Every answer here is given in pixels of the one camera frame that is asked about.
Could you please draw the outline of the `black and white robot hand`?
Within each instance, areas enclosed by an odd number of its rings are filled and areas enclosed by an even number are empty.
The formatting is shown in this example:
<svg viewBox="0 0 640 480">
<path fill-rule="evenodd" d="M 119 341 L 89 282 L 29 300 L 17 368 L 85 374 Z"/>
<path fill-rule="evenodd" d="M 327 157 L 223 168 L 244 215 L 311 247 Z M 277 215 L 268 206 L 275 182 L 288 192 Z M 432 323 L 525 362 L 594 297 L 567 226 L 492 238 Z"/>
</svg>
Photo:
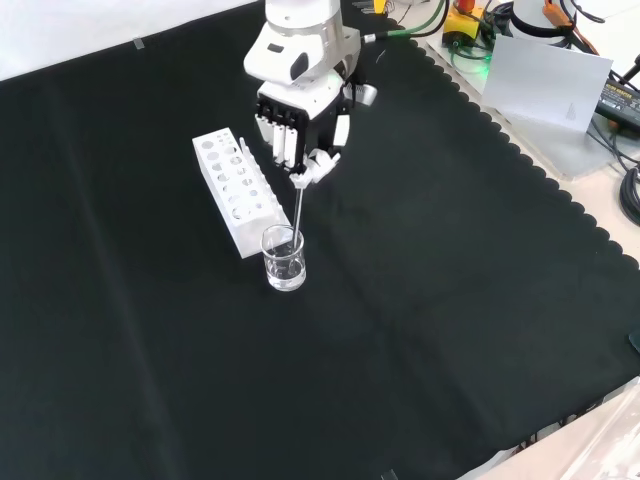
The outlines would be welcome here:
<svg viewBox="0 0 640 480">
<path fill-rule="evenodd" d="M 272 160 L 297 190 L 319 183 L 338 164 L 347 144 L 351 110 L 371 106 L 377 89 L 334 69 L 289 86 L 265 82 L 257 93 L 255 121 Z"/>
</svg>

